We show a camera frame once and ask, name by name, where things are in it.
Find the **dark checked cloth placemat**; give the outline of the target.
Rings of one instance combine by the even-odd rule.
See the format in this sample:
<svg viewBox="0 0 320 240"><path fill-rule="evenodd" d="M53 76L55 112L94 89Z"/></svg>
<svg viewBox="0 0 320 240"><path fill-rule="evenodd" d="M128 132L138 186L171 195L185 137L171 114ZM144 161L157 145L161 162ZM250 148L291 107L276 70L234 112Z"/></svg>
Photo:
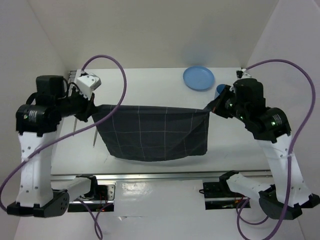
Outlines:
<svg viewBox="0 0 320 240"><path fill-rule="evenodd" d="M97 131L119 159L162 162L203 156L212 109L211 102L203 109L121 105Z"/></svg>

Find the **aluminium table frame rail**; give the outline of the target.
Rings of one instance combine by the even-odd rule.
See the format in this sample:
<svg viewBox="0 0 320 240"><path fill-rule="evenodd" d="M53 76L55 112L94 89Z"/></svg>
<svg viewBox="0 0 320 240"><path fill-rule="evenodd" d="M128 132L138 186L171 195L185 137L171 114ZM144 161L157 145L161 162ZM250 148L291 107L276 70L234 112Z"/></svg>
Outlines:
<svg viewBox="0 0 320 240"><path fill-rule="evenodd" d="M98 181L158 181L158 180L194 180L194 179L216 179L223 175L225 171L197 171L197 172L158 172L158 173L124 173L124 174L96 174ZM270 170L249 170L240 171L248 178L270 178ZM51 176L52 182L71 181L76 177L72 174Z"/></svg>

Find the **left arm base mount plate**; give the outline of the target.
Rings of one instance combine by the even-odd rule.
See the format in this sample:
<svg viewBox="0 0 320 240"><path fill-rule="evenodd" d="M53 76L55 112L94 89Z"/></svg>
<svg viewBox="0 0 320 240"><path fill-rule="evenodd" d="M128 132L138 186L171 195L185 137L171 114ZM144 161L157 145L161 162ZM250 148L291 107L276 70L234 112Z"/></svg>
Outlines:
<svg viewBox="0 0 320 240"><path fill-rule="evenodd" d="M68 213L113 212L115 198L114 184L98 184L89 179L79 180L67 186L69 195Z"/></svg>

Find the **blue plate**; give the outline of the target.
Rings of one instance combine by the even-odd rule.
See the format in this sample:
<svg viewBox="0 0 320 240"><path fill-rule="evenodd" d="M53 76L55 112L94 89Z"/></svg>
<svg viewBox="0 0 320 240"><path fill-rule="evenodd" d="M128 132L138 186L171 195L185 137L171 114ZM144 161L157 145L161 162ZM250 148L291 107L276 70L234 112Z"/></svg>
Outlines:
<svg viewBox="0 0 320 240"><path fill-rule="evenodd" d="M214 74L206 67L191 66L182 74L184 84L194 91L208 91L215 84Z"/></svg>

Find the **blue cup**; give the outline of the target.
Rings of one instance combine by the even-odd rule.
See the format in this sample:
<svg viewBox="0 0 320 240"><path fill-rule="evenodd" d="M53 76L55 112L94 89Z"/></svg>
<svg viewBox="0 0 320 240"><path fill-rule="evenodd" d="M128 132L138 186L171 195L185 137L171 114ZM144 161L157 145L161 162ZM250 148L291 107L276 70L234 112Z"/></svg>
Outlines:
<svg viewBox="0 0 320 240"><path fill-rule="evenodd" d="M225 88L225 84L219 84L216 89L215 89L215 95L214 95L214 98L216 99L217 97L220 96L220 94L222 93L222 91L224 90Z"/></svg>

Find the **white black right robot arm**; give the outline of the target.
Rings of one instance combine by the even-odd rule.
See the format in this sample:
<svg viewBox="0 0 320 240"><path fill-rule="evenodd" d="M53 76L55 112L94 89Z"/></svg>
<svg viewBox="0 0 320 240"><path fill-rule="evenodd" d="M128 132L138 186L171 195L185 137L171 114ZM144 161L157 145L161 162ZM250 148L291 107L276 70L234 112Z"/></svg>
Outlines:
<svg viewBox="0 0 320 240"><path fill-rule="evenodd" d="M286 114L277 107L267 107L263 84L254 78L243 78L226 85L207 107L217 116L236 118L262 148L274 183L268 185L229 171L219 178L218 190L223 196L239 193L259 203L273 220L294 220L303 208L319 204L319 196L306 186L298 162L290 151L291 128Z"/></svg>

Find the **silver fork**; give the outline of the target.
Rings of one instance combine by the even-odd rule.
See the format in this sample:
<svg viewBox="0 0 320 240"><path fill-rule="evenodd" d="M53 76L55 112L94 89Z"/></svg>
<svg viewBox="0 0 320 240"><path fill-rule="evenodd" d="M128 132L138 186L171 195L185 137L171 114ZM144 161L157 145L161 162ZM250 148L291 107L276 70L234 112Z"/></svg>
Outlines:
<svg viewBox="0 0 320 240"><path fill-rule="evenodd" d="M73 133L76 131L76 127L77 127L77 119L74 118L74 123L73 123Z"/></svg>

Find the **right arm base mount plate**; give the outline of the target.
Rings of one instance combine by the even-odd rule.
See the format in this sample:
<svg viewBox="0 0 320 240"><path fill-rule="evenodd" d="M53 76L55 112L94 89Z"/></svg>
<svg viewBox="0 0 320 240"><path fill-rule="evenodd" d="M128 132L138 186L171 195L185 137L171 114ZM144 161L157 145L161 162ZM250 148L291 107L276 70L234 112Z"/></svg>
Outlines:
<svg viewBox="0 0 320 240"><path fill-rule="evenodd" d="M227 190L220 182L204 182L198 192L204 196L206 210L235 209L238 203L247 199L240 193Z"/></svg>

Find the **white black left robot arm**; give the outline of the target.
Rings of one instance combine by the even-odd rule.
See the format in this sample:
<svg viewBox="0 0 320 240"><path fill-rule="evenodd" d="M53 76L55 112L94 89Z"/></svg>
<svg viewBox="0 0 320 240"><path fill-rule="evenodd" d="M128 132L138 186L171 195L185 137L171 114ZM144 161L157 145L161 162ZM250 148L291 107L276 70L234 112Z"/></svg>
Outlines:
<svg viewBox="0 0 320 240"><path fill-rule="evenodd" d="M36 78L36 92L16 112L21 178L16 200L6 207L8 215L58 217L79 197L93 200L99 195L93 175L78 175L63 189L53 189L51 169L59 124L70 116L87 122L96 110L94 90L100 85L101 79L92 73L78 77L74 87L59 75Z"/></svg>

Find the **silver spoon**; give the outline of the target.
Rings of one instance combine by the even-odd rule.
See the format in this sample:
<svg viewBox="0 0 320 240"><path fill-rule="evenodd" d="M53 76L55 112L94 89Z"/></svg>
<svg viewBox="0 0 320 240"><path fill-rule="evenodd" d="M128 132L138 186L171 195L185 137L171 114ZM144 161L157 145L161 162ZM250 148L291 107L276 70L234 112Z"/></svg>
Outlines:
<svg viewBox="0 0 320 240"><path fill-rule="evenodd" d="M93 138L93 147L95 147L96 145L97 136L98 136L98 129L96 128L94 132L94 138Z"/></svg>

